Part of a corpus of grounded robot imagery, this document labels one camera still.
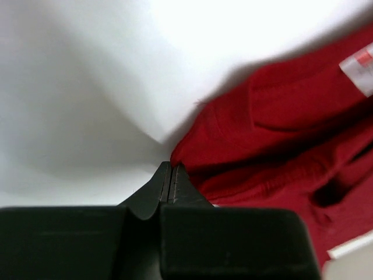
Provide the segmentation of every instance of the red print on label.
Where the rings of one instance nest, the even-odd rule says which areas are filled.
[[[373,57],[367,50],[365,50],[356,55],[356,60],[362,66],[366,67],[369,63],[373,62]]]

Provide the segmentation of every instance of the clothing tag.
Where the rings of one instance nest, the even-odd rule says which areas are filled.
[[[335,260],[371,243],[373,243],[373,230],[362,236],[356,237],[355,239],[347,241],[342,245],[330,249],[328,254],[331,259]]]
[[[373,95],[373,43],[339,64],[365,96]]]

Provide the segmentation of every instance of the red cloth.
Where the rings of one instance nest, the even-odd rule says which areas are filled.
[[[373,23],[261,68],[206,105],[171,163],[212,203],[296,211],[324,264],[373,229],[373,98],[339,68],[372,41]]]

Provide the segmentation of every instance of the red garment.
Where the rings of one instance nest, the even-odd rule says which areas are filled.
[[[296,211],[324,264],[373,229],[373,98],[339,68],[372,41],[373,23],[263,67],[206,105],[171,163],[214,204]]]

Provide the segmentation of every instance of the red fabric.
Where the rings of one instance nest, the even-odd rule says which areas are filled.
[[[171,163],[212,203],[296,211],[324,264],[373,229],[373,98],[339,68],[372,40],[373,23],[263,67],[206,105]]]

